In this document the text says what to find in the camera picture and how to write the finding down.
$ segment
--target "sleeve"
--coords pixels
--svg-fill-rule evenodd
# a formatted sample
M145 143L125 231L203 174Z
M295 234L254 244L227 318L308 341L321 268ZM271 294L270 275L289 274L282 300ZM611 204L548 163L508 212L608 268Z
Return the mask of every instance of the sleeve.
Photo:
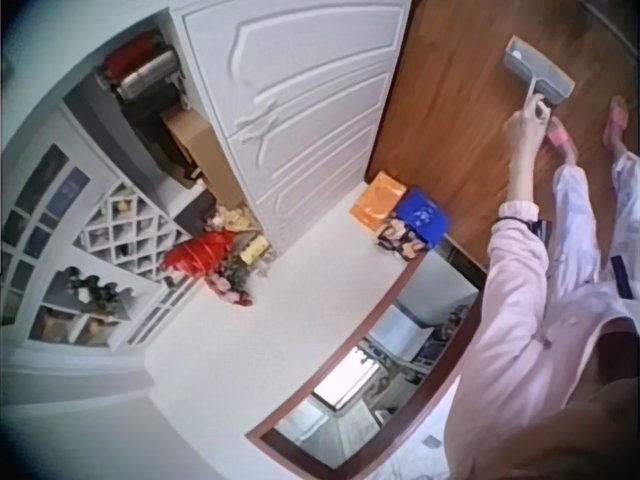
M499 215L537 221L538 207L531 202L507 202ZM452 465L468 462L489 437L500 438L538 404L523 392L529 388L523 389L523 384L540 352L540 345L531 343L545 309L546 249L523 222L504 219L493 227L489 258L482 319L464 354L445 429L446 454Z

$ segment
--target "red bag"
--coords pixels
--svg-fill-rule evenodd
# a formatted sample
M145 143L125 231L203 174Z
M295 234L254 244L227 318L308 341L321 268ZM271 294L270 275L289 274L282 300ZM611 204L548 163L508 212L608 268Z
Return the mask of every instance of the red bag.
M232 232L222 230L179 243L164 257L162 266L191 277L208 275L231 251L233 237Z

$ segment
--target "glass cabinet door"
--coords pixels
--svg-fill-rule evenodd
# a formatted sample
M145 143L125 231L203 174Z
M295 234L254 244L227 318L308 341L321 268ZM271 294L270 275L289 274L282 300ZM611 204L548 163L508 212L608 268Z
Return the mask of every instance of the glass cabinet door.
M0 315L3 328L24 321L22 339L55 272L56 255L72 245L118 180L85 135L66 110L56 110L21 155L6 159ZM9 330L13 336L15 329Z

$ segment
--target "pink slipper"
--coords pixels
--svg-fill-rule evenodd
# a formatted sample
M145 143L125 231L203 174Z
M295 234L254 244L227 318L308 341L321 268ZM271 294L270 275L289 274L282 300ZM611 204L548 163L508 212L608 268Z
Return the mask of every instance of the pink slipper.
M547 129L547 138L558 150L564 153L565 149L571 150L574 156L578 156L578 149L576 148L573 140L569 136L567 129L564 128L562 122L558 117L551 117L549 126L553 125L553 131L551 128Z
M609 119L607 120L607 126L604 129L604 135L602 135L602 141L604 144L611 148L611 127L618 125L624 132L627 129L629 123L629 112L626 108L624 98L616 95L611 99L611 105L609 106Z

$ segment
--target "white wardrobe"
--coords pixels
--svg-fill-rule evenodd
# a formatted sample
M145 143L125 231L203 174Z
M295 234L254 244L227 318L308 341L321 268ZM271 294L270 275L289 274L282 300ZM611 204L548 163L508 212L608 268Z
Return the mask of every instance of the white wardrobe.
M410 0L235 0L172 13L202 108L282 253L362 181Z

